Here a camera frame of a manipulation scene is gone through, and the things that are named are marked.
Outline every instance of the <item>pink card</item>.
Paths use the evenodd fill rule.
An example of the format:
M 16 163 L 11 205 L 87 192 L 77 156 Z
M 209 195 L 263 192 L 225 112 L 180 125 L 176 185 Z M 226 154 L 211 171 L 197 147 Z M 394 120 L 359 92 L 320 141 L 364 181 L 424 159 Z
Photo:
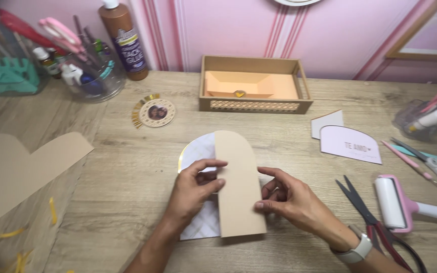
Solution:
M 322 127 L 319 134 L 321 152 L 382 164 L 377 141 L 366 133 L 329 125 Z

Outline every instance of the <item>left hand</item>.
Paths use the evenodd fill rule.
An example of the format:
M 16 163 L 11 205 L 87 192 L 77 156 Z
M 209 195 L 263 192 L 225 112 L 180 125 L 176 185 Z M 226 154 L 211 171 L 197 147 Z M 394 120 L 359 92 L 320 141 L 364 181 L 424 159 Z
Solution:
M 202 171 L 207 167 L 226 165 L 227 162 L 221 160 L 201 159 L 183 169 L 176 177 L 163 220 L 173 222 L 180 232 L 185 229 L 200 212 L 205 200 L 225 185 L 224 179 L 216 178 L 215 171 Z

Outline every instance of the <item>pink scissors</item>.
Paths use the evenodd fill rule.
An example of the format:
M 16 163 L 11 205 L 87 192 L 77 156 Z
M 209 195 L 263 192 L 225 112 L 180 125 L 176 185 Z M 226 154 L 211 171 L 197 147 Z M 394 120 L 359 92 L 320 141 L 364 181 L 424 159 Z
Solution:
M 88 58 L 85 54 L 85 48 L 82 46 L 82 41 L 64 24 L 51 17 L 40 19 L 38 23 L 53 37 L 53 40 L 75 53 L 84 62 L 87 61 Z

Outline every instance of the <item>tacky glue bottle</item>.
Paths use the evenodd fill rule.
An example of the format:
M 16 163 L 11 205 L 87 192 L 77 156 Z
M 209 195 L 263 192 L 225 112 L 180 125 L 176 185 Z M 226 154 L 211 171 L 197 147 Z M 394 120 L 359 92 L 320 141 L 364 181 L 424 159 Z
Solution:
M 99 15 L 111 36 L 128 78 L 133 81 L 146 78 L 148 66 L 127 6 L 119 4 L 119 0 L 103 2 L 104 6 L 99 8 Z

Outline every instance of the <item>beige paper template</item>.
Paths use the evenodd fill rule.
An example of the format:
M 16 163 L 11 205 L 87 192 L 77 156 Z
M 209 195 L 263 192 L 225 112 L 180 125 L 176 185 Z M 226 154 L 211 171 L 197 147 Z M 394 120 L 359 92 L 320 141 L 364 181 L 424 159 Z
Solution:
M 254 211 L 262 198 L 252 147 L 238 133 L 215 131 L 215 158 L 229 163 L 217 174 L 227 181 L 218 192 L 222 237 L 266 233 L 264 215 Z
M 0 134 L 0 217 L 94 150 L 76 132 L 29 154 L 16 137 Z

